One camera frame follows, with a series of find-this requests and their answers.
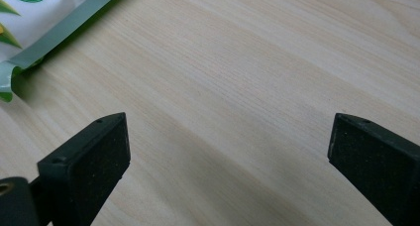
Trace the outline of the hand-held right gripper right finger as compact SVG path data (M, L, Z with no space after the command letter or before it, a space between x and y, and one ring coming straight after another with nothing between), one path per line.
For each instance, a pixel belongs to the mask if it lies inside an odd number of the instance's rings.
M420 226L420 146L338 113L328 159L393 226Z

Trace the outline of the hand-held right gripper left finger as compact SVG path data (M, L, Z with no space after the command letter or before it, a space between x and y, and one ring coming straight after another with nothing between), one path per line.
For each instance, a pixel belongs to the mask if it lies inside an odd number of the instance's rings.
M125 113L93 121L38 162L31 183L43 226L90 226L130 164Z

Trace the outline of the white and green plastic packet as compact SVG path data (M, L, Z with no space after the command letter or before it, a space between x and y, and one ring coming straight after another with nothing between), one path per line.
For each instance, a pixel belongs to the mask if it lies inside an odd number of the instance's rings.
M32 67L111 0L0 0L0 100Z

